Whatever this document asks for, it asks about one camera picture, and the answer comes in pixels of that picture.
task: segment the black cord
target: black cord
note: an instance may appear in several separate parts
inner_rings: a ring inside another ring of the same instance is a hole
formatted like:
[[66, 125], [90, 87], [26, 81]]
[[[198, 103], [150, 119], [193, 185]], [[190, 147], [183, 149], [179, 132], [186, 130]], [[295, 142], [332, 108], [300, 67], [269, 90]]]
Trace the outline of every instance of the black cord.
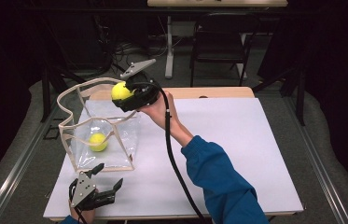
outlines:
[[200, 212], [200, 210], [198, 209], [197, 205], [194, 203], [194, 200], [192, 199], [190, 192], [188, 191], [188, 187], [186, 186], [185, 180], [183, 179], [183, 177], [180, 174], [179, 169], [177, 168], [176, 162], [174, 160], [174, 154], [173, 154], [173, 150], [172, 150], [172, 145], [171, 145], [171, 125], [170, 125], [170, 121], [171, 121], [171, 113], [170, 113], [170, 105], [168, 102], [168, 97], [165, 94], [165, 91], [158, 85], [154, 84], [154, 83], [148, 83], [148, 82], [141, 82], [141, 83], [136, 83], [136, 84], [147, 84], [150, 86], [153, 86], [155, 88], [158, 88], [159, 91], [162, 94], [162, 97], [164, 98], [164, 103], [165, 103], [165, 142], [167, 145], [167, 151], [168, 151], [168, 157], [170, 159], [171, 165], [174, 168], [174, 172], [177, 176], [177, 178], [179, 179], [180, 185], [182, 186], [184, 192], [186, 193], [186, 196], [188, 197], [188, 201], [191, 204], [191, 207], [193, 207], [194, 211], [196, 212], [197, 216], [200, 218], [201, 223], [206, 223], [205, 218], [203, 217], [202, 213]]
[[86, 219], [81, 215], [82, 211], [80, 211], [78, 208], [74, 207], [77, 215], [78, 215], [78, 220], [77, 222], [79, 222], [79, 220], [81, 219], [81, 221], [83, 222], [83, 224], [87, 224]]
[[72, 199], [74, 198], [76, 184], [77, 184], [77, 178], [74, 181], [72, 181], [71, 185], [69, 185], [69, 200], [71, 200], [71, 202], [72, 202]]

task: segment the clear plastic bag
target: clear plastic bag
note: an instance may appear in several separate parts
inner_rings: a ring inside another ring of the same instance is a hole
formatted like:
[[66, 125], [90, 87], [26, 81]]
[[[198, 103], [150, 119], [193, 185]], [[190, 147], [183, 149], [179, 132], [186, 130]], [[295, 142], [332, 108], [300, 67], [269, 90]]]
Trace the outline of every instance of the clear plastic bag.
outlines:
[[[61, 139], [77, 172], [100, 163], [104, 163], [103, 171], [134, 169], [140, 114], [124, 113], [113, 104], [111, 90], [120, 81], [96, 78], [75, 85], [57, 99], [65, 115], [59, 124]], [[103, 134], [101, 143], [90, 141], [96, 133]]]

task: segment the white tabletop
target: white tabletop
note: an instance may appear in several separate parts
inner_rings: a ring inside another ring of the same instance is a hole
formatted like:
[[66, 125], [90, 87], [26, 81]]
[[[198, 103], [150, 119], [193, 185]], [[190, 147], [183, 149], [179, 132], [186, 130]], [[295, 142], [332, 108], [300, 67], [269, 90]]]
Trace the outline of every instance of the white tabletop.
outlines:
[[[255, 187], [266, 215], [303, 210], [257, 98], [178, 99], [175, 104], [180, 119], [191, 132], [225, 148], [237, 172]], [[115, 203], [98, 208], [96, 218], [195, 217], [169, 162], [164, 131], [146, 115], [141, 118], [141, 128], [135, 170], [92, 177], [99, 191], [110, 190], [124, 178]], [[189, 180], [180, 146], [175, 140], [172, 143], [189, 191], [202, 213], [207, 214], [202, 190]], [[75, 178], [77, 174], [66, 157], [44, 217], [60, 219], [69, 214], [68, 187]]]
[[150, 7], [286, 7], [286, 0], [147, 0]]

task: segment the person's arm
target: person's arm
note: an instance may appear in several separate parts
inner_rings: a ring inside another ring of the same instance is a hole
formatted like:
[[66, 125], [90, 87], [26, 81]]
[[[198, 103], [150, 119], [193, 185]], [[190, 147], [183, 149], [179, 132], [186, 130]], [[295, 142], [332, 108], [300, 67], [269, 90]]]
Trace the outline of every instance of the person's arm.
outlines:
[[255, 189], [232, 166], [221, 146], [195, 136], [182, 148], [188, 176], [203, 189], [215, 223], [268, 223]]
[[[71, 215], [67, 216], [62, 222], [61, 224], [78, 224], [78, 223], [83, 223], [81, 221], [81, 219], [79, 218], [77, 212], [75, 211], [75, 209], [73, 207], [71, 207], [71, 202], [69, 202], [69, 209], [71, 211]], [[86, 220], [87, 224], [91, 224], [94, 221], [95, 218], [95, 209], [92, 209], [90, 211], [82, 211], [81, 215], [84, 217], [84, 219]]]
[[[203, 188], [206, 207], [215, 223], [268, 223], [254, 188], [239, 175], [226, 152], [215, 143], [207, 143], [180, 122], [174, 98], [166, 92], [171, 113], [171, 136], [182, 146], [187, 158], [188, 176]], [[160, 97], [153, 105], [139, 109], [165, 129], [165, 104]]]

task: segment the chair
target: chair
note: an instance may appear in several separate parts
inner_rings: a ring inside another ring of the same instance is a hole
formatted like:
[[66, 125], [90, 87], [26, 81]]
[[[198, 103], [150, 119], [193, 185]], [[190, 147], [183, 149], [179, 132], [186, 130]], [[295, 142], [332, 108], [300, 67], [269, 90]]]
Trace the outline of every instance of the chair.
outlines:
[[242, 63], [243, 71], [238, 73], [239, 86], [242, 86], [251, 42], [259, 26], [260, 21], [252, 14], [209, 13], [201, 16], [194, 25], [190, 87], [194, 82], [195, 62], [232, 63], [232, 67]]

